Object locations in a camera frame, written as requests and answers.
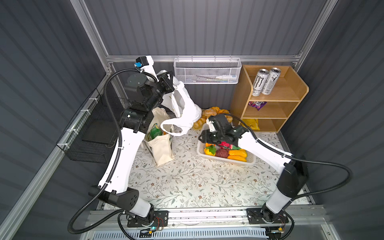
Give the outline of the white plastic grocery bag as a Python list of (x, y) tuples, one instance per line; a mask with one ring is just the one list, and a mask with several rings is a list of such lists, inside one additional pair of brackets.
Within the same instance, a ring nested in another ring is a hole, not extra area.
[(185, 84), (176, 77), (172, 77), (174, 91), (163, 96), (162, 106), (170, 109), (175, 118), (168, 119), (168, 114), (159, 107), (153, 109), (153, 123), (166, 134), (183, 136), (193, 127), (202, 116), (202, 109), (194, 103)]

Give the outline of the white plastic produce basket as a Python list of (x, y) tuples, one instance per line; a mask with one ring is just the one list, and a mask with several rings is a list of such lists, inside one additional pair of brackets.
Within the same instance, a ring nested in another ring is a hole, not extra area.
[(256, 163), (255, 155), (225, 142), (214, 145), (198, 140), (197, 153), (202, 158), (229, 164), (252, 166)]

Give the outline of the green snack bag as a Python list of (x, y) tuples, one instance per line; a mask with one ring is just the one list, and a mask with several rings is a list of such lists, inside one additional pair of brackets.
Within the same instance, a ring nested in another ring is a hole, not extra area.
[(155, 123), (149, 131), (149, 140), (152, 141), (156, 137), (162, 136), (164, 134), (163, 130)]

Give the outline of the beige canvas tote bag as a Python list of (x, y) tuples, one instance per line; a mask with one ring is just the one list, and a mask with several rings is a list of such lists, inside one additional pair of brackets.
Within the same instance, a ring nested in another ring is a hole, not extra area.
[[(149, 151), (155, 160), (156, 166), (160, 167), (175, 159), (172, 151), (172, 136), (161, 128), (161, 124), (165, 120), (169, 120), (170, 116), (167, 114), (165, 109), (159, 107), (153, 109), (152, 113), (154, 117), (145, 136), (145, 145), (149, 148)], [(155, 123), (159, 125), (164, 134), (150, 141), (149, 131)]]

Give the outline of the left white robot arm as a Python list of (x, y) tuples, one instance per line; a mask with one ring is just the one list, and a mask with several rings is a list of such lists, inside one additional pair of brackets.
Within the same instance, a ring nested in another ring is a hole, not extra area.
[(98, 185), (91, 187), (89, 195), (133, 215), (147, 218), (154, 207), (129, 188), (128, 181), (137, 151), (154, 118), (153, 109), (163, 102), (163, 96), (174, 91), (173, 72), (163, 71), (152, 76), (148, 73), (131, 74), (124, 86), (128, 107), (113, 120), (117, 142), (108, 168)]

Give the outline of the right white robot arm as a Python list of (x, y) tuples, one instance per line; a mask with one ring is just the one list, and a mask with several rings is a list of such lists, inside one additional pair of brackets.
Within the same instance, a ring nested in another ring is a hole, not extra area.
[(199, 141), (218, 145), (223, 142), (244, 149), (266, 162), (280, 174), (275, 191), (261, 209), (263, 219), (273, 222), (294, 201), (308, 179), (305, 165), (295, 161), (291, 153), (282, 151), (259, 139), (245, 123), (233, 127), (226, 114), (211, 116), (206, 120), (207, 130), (202, 130)]

